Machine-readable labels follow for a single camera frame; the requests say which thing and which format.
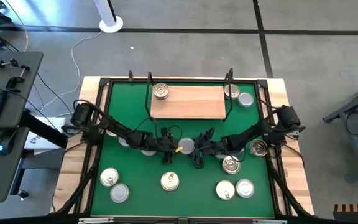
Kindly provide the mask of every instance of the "gray floor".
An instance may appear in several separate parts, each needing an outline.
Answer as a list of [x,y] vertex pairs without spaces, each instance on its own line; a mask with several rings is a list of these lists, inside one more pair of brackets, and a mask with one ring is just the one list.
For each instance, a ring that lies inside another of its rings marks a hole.
[[[28,25],[97,27],[99,22],[92,0],[11,3]],[[115,0],[113,5],[126,28],[257,27],[252,0]],[[259,5],[265,29],[358,30],[358,1],[259,0]],[[12,12],[6,13],[17,22]],[[1,35],[17,48],[24,48],[23,32]],[[71,47],[81,38],[94,35],[29,33],[29,50],[45,54],[39,72],[57,93],[74,88],[78,81]],[[358,182],[344,180],[357,164],[341,124],[324,124],[321,118],[358,91],[358,36],[267,35],[267,45],[274,77],[285,80],[290,103],[307,127],[300,146],[315,214],[332,218],[335,203],[358,203]],[[135,75],[152,71],[156,76],[220,77],[231,67],[235,77],[266,77],[259,36],[254,34],[102,34],[77,46],[75,58],[82,77],[127,75],[129,69]],[[53,98],[39,80],[36,85],[44,102]],[[63,99],[71,103],[78,93]],[[35,93],[30,100],[41,106]],[[45,109],[47,116],[66,112],[58,101]],[[31,210],[11,211],[9,208],[22,202],[9,199],[0,204],[0,218],[48,213],[57,173],[43,177],[47,186],[28,183],[29,187],[34,185],[34,191],[43,187],[45,192],[25,202]]]

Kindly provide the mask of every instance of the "green mat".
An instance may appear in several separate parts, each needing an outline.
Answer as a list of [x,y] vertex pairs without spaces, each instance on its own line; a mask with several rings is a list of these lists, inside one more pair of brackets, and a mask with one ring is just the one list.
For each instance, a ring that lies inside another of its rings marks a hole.
[[[168,83],[168,85],[209,85],[215,83]],[[124,125],[134,129],[147,117],[144,108],[146,83],[114,83],[109,114]],[[241,92],[255,97],[252,84],[238,84]],[[226,111],[229,101],[226,100]],[[222,120],[158,119],[161,127],[178,125],[183,137],[195,138],[200,132],[215,129],[213,140],[221,136],[237,134],[255,124],[258,120],[256,103],[250,108],[242,108],[233,101],[233,110],[225,123]],[[140,130],[154,132],[154,125],[146,121]],[[176,138],[179,131],[174,130]],[[190,157],[178,154],[173,163],[163,165],[162,155],[145,156],[140,150],[122,147],[117,138],[106,135],[95,186],[92,215],[114,216],[179,216],[179,217],[274,217],[272,198],[264,157],[254,157],[247,152],[236,174],[223,171],[222,160],[207,157],[203,169],[195,169]],[[100,173],[114,167],[119,173],[119,182],[126,184],[131,195],[124,203],[114,203],[109,196],[110,187],[101,185]],[[179,176],[179,187],[165,191],[160,184],[161,176],[174,171]],[[221,180],[229,180],[234,185],[239,179],[249,179],[255,187],[251,198],[235,195],[230,200],[221,200],[216,195],[216,185]]]

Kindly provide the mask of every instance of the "desk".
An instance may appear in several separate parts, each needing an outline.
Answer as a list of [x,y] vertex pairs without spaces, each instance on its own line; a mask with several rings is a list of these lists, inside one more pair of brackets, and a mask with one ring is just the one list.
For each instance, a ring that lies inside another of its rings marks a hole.
[[[67,144],[67,137],[64,134],[43,124],[36,117],[24,111],[26,99],[30,95],[43,56],[42,52],[0,52],[0,59],[4,62],[9,62],[10,59],[14,58],[19,63],[19,66],[26,65],[30,68],[23,76],[24,82],[16,85],[20,92],[9,92],[7,94],[0,116],[0,135],[6,128],[20,126],[12,152],[7,156],[0,156],[0,202],[7,198],[9,189],[12,189],[10,194],[17,194],[24,173],[19,159],[29,131],[48,139],[60,147],[65,147]],[[21,68],[11,65],[0,68],[0,89],[4,90],[8,80],[12,77],[20,76],[21,72]]]
[[[80,98],[89,100],[91,102],[95,102],[96,95],[99,88],[99,80],[100,77],[84,77],[83,85],[80,92]],[[284,81],[282,79],[268,79],[267,82],[269,86],[269,93],[270,93],[270,99],[272,101],[272,105],[273,106],[281,106],[283,104],[288,105],[288,97],[285,90]],[[103,90],[103,93],[104,94],[102,95],[101,108],[104,108],[104,102],[105,102],[104,99],[106,97],[107,88]],[[71,138],[68,142],[67,147],[71,147],[74,146],[75,144],[78,144],[79,139],[80,136],[75,136]],[[296,141],[291,139],[287,139],[287,141],[289,146],[294,147],[296,150],[299,151],[299,146]],[[84,161],[85,148],[86,146],[82,145],[65,154],[62,168],[60,171],[60,176],[57,183],[57,188],[55,191],[55,196],[53,199],[54,205],[57,209],[62,207],[62,205],[67,201],[67,199],[70,197],[70,195],[73,193],[73,191],[76,189],[78,185],[81,169]],[[93,158],[94,158],[93,155],[95,151],[96,148],[94,148],[91,151],[91,159],[89,164],[92,164],[93,162]],[[296,199],[302,204],[304,209],[307,212],[313,213],[313,207],[311,204],[308,184],[306,181],[305,171],[302,166],[301,159],[293,152],[283,148],[282,161],[283,161],[288,188],[292,191]],[[284,202],[283,202],[281,191],[278,187],[276,187],[276,189],[278,194],[279,207],[282,213],[285,213]],[[86,201],[88,199],[88,192],[89,192],[89,188],[87,187],[85,188],[83,193],[80,211],[83,211],[83,209],[85,208]]]

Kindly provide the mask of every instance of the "tin can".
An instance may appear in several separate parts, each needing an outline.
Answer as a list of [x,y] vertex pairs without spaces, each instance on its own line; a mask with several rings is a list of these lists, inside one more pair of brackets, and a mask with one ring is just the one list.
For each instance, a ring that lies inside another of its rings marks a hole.
[[179,140],[178,147],[183,147],[180,152],[184,155],[191,154],[195,149],[194,141],[191,138],[182,138]]
[[222,180],[216,186],[216,194],[223,200],[233,198],[235,192],[236,190],[234,189],[233,184],[228,180]]
[[169,88],[168,85],[165,83],[158,83],[153,86],[153,95],[158,100],[164,100],[168,97]]
[[254,184],[247,179],[237,181],[236,191],[240,197],[249,198],[254,194]]
[[[231,98],[232,99],[237,99],[240,95],[240,89],[237,85],[235,84],[230,84],[231,87]],[[229,95],[229,85],[224,86],[223,88],[223,92],[224,92],[224,97],[226,99],[230,99],[230,95]]]
[[238,97],[239,105],[242,107],[250,107],[254,103],[254,98],[249,93],[240,93]]
[[111,131],[109,131],[109,130],[106,130],[106,134],[108,135],[108,136],[111,136],[111,137],[117,137],[117,134],[114,134],[114,133],[112,133]]
[[107,168],[100,174],[100,182],[105,187],[111,187],[118,182],[118,171],[114,168]]
[[266,156],[267,154],[267,145],[266,142],[260,139],[255,139],[247,144],[249,152],[255,156]]
[[118,142],[124,147],[129,147],[127,141],[125,141],[122,137],[118,137]]
[[147,150],[142,150],[143,155],[145,156],[154,156],[155,153],[157,153],[157,151],[147,151]]
[[110,191],[110,198],[113,202],[122,203],[129,198],[129,188],[125,184],[116,184]]
[[226,156],[226,158],[224,158],[222,162],[224,171],[226,171],[228,174],[238,173],[241,168],[241,163],[237,161],[238,159],[235,156]]
[[174,172],[166,172],[161,177],[161,186],[167,191],[175,190],[179,186],[179,177]]

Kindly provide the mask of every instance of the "wooden table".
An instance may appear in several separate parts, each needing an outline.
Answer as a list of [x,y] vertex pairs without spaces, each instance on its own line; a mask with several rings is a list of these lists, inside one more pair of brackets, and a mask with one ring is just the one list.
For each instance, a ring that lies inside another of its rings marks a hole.
[[[84,77],[79,99],[88,100],[94,103],[96,101],[96,95],[98,93],[100,78],[102,77]],[[158,77],[158,78],[167,79],[167,78],[178,78],[178,77]],[[274,79],[267,79],[267,82],[268,82],[268,90],[270,93],[272,106],[289,105],[287,92],[285,90],[284,80],[274,78]],[[108,87],[106,86],[103,90],[101,108],[104,108],[107,89]],[[264,106],[264,114],[265,116],[267,115],[265,106]],[[78,135],[71,138],[67,144],[67,148],[72,147],[75,144],[78,144],[80,137],[81,136]],[[287,138],[287,143],[290,147],[296,149],[299,152],[299,145],[297,141]],[[81,169],[84,161],[85,149],[86,149],[86,145],[83,144],[65,154],[62,168],[60,169],[60,175],[55,190],[55,196],[53,198],[53,204],[55,205],[55,208],[57,210],[63,206],[63,204],[68,200],[68,198],[71,196],[71,194],[78,186],[78,183],[80,181]],[[89,166],[91,166],[93,163],[95,152],[96,152],[96,147],[94,147],[94,149],[92,150]],[[310,199],[308,183],[306,180],[305,170],[303,168],[301,158],[291,150],[287,149],[286,147],[282,147],[282,161],[283,161],[285,178],[287,180],[288,188],[291,190],[292,194],[295,196],[297,201],[302,204],[303,208],[307,212],[314,214],[313,206],[311,204],[311,199]],[[88,184],[87,187],[84,189],[80,211],[83,211],[85,209],[86,201],[88,199],[89,185],[90,184]],[[280,188],[277,186],[277,184],[276,184],[276,189],[277,189],[280,209],[282,213],[285,214],[282,192]]]

